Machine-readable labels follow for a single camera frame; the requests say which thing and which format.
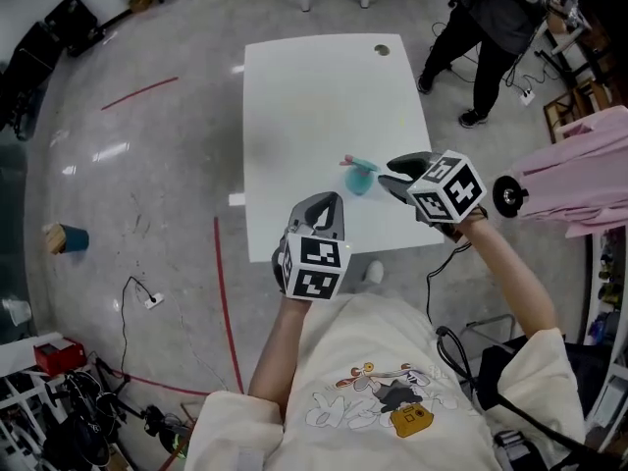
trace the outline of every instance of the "teal object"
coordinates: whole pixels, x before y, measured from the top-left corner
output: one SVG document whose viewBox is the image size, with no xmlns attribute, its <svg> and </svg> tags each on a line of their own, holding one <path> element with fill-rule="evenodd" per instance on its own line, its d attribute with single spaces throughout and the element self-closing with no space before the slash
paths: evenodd
<svg viewBox="0 0 628 471">
<path fill-rule="evenodd" d="M 341 166 L 349 166 L 344 176 L 344 184 L 355 195 L 364 195 L 375 181 L 375 174 L 380 172 L 375 164 L 352 155 L 345 155 Z"/>
<path fill-rule="evenodd" d="M 89 234 L 83 229 L 77 229 L 76 227 L 68 227 L 67 225 L 60 224 L 63 232 L 66 233 L 66 247 L 63 249 L 64 253 L 71 251 L 85 251 L 89 246 Z"/>
</svg>

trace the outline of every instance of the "gray floor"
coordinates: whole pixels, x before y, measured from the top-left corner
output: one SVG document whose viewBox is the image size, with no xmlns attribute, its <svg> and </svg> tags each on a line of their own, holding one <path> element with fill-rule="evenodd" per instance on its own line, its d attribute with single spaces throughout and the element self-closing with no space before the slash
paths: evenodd
<svg viewBox="0 0 628 471">
<path fill-rule="evenodd" d="M 243 63 L 248 43 L 373 31 L 399 33 L 418 75 L 434 42 L 432 24 L 447 20 L 447 1 L 372 0 L 371 8 L 362 10 L 358 0 L 312 0 L 311 12 L 301 13 L 297 0 L 168 0 L 123 23 L 108 43 L 64 59 L 28 144 L 26 266 L 37 326 L 56 328 L 118 366 L 123 340 L 116 307 L 123 284 L 134 275 L 166 300 L 147 311 L 145 296 L 132 285 L 128 290 L 126 369 L 193 390 L 234 390 L 215 263 L 212 222 L 218 216 L 235 344 L 247 384 L 279 297 L 270 266 L 248 263 L 243 208 L 228 204 L 230 193 L 243 190 L 242 74 L 232 68 Z M 540 77 L 542 66 L 530 54 L 519 71 Z M 475 73 L 465 59 L 454 68 L 467 79 Z M 172 76 L 180 79 L 101 111 Z M 536 99 L 523 107 L 516 89 L 502 87 L 490 122 L 467 131 L 456 118 L 470 106 L 472 85 L 443 73 L 434 92 L 422 97 L 433 146 L 469 155 L 490 185 L 518 157 L 550 144 L 542 106 L 564 86 L 548 80 L 534 89 Z M 120 153 L 103 158 L 111 148 Z M 492 218 L 547 285 L 560 325 L 574 340 L 584 240 L 565 239 L 560 226 Z M 45 253 L 41 231 L 52 222 L 86 228 L 89 249 L 81 256 Z M 425 276 L 451 248 L 446 243 L 379 254 L 386 283 L 423 308 Z M 354 257 L 353 281 L 372 258 Z M 468 251 L 434 280 L 432 309 L 436 323 L 459 330 L 506 307 L 487 269 Z M 133 385 L 126 399 L 181 413 L 178 403 L 193 397 Z M 138 424 L 125 428 L 123 436 L 140 469 L 155 469 L 167 456 Z"/>
</svg>

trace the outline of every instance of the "pink cloth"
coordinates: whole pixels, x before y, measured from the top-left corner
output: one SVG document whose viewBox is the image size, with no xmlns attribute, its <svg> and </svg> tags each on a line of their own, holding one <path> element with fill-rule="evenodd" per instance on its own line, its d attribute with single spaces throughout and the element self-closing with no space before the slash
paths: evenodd
<svg viewBox="0 0 628 471">
<path fill-rule="evenodd" d="M 567 237 L 628 224 L 628 109 L 623 106 L 562 128 L 570 137 L 513 166 L 529 198 L 521 218 L 569 225 Z"/>
</svg>

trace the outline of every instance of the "power outlet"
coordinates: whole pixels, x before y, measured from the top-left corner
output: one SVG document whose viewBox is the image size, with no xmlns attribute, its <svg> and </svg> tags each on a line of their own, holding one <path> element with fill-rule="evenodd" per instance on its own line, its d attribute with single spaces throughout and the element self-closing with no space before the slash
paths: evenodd
<svg viewBox="0 0 628 471">
<path fill-rule="evenodd" d="M 153 298 L 154 298 L 155 301 L 153 301 L 150 298 L 148 298 L 144 302 L 144 305 L 146 306 L 147 309 L 152 309 L 155 305 L 159 305 L 161 302 L 164 301 L 164 295 L 161 294 L 161 293 L 155 293 L 153 295 Z"/>
<path fill-rule="evenodd" d="M 528 106 L 530 103 L 532 103 L 532 100 L 535 98 L 535 93 L 533 92 L 532 89 L 526 89 L 523 94 L 521 94 L 521 96 L 519 96 L 519 99 L 521 100 L 521 103 L 523 103 L 523 106 Z"/>
</svg>

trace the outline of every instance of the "cream t-shirt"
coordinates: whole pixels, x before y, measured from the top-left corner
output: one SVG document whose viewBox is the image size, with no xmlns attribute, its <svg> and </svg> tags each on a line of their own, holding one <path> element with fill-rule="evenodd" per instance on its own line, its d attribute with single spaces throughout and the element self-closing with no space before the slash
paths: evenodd
<svg viewBox="0 0 628 471">
<path fill-rule="evenodd" d="M 185 471 L 498 470 L 493 427 L 522 431 L 548 465 L 567 454 L 500 406 L 480 414 L 439 357 L 425 315 L 369 293 L 314 303 L 299 344 L 283 425 L 276 403 L 215 392 L 205 401 Z M 498 390 L 582 442 L 584 418 L 558 329 L 536 333 Z"/>
</svg>

